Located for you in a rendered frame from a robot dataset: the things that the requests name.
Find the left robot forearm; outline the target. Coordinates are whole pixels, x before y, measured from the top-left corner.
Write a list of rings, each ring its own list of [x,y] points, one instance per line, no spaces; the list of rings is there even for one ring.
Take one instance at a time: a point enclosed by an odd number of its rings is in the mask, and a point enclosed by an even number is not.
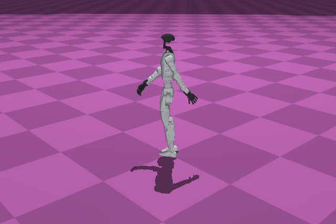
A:
[[[182,78],[177,73],[174,75],[174,78],[177,80],[176,83],[178,84],[178,86],[180,87],[180,89],[182,91],[184,91],[186,94],[188,94],[189,90],[184,85]]]

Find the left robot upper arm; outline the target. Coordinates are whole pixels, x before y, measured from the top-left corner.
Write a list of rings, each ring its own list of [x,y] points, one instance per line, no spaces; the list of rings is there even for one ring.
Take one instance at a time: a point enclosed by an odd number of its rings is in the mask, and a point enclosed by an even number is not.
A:
[[[165,62],[167,63],[169,69],[173,72],[173,74],[172,74],[172,76],[171,76],[172,80],[176,80],[176,79],[174,78],[174,75],[175,75],[176,73],[179,75],[179,73],[178,73],[178,71],[177,71],[177,68],[176,68],[176,65],[175,65],[175,63],[174,63],[173,57],[172,57],[170,54],[168,54],[168,55],[166,55],[166,56],[164,57],[164,60],[165,60]]]

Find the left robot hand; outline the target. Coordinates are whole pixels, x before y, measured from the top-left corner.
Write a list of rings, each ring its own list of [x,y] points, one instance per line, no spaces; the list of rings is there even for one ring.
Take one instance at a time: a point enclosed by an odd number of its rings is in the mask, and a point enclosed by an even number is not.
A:
[[[190,104],[190,101],[192,102],[192,104],[196,103],[196,101],[197,101],[198,98],[194,94],[192,94],[190,91],[189,91],[188,94],[186,94],[185,92],[184,92],[184,94],[187,96],[189,104]]]

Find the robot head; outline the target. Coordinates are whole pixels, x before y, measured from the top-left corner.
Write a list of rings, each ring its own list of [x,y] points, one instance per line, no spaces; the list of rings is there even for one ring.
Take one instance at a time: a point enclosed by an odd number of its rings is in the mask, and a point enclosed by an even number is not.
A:
[[[168,50],[169,52],[174,53],[172,51],[171,47],[165,45],[166,42],[174,41],[175,40],[174,36],[172,34],[164,34],[164,35],[161,36],[161,38],[164,40],[163,48],[164,49],[166,48],[166,51]]]

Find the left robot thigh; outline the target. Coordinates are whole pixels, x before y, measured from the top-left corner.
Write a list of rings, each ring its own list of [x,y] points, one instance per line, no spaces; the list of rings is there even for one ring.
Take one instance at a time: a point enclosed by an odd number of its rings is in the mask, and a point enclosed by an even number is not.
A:
[[[173,96],[170,92],[167,92],[166,95],[162,96],[161,104],[160,104],[160,116],[163,125],[167,129],[168,124],[173,124],[173,122],[169,121],[170,118],[170,106],[168,104],[172,104]],[[174,126],[175,127],[175,126]]]

